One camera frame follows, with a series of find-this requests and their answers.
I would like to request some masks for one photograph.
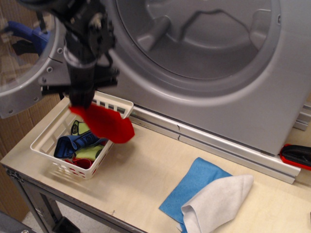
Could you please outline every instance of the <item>white cloth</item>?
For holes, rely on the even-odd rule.
[[[254,182],[252,175],[217,179],[181,207],[188,233],[209,233],[235,218]]]

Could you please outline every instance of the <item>wooden table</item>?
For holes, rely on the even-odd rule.
[[[92,179],[65,175],[34,154],[30,144],[67,102],[62,100],[1,160],[44,232],[51,233],[62,218],[57,200],[120,232],[178,233],[177,222],[159,206],[197,157],[255,179],[237,217],[216,233],[311,230],[310,171],[288,184],[138,125],[136,136],[114,145]],[[293,129],[288,143],[311,146],[311,129]]]

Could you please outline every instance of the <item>red cloth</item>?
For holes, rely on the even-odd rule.
[[[93,134],[99,138],[107,138],[114,143],[125,143],[135,135],[130,119],[122,119],[120,113],[111,109],[95,104],[91,104],[87,109],[81,106],[69,109],[81,116]]]

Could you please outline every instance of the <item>table top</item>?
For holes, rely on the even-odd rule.
[[[134,124],[135,137],[115,144],[90,180],[64,175],[30,144],[68,103],[64,98],[2,160],[4,165],[100,211],[151,233],[179,233],[159,206],[201,157],[232,175],[252,174],[254,184],[236,218],[215,233],[308,232],[311,172],[288,184]],[[311,127],[293,129],[288,143],[311,146]]]

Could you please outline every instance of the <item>yellow-green cloth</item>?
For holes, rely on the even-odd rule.
[[[76,152],[76,159],[89,159],[95,161],[97,156],[101,153],[103,145],[85,147]]]
[[[74,121],[71,127],[71,135],[82,135],[89,131],[89,127],[84,122]]]

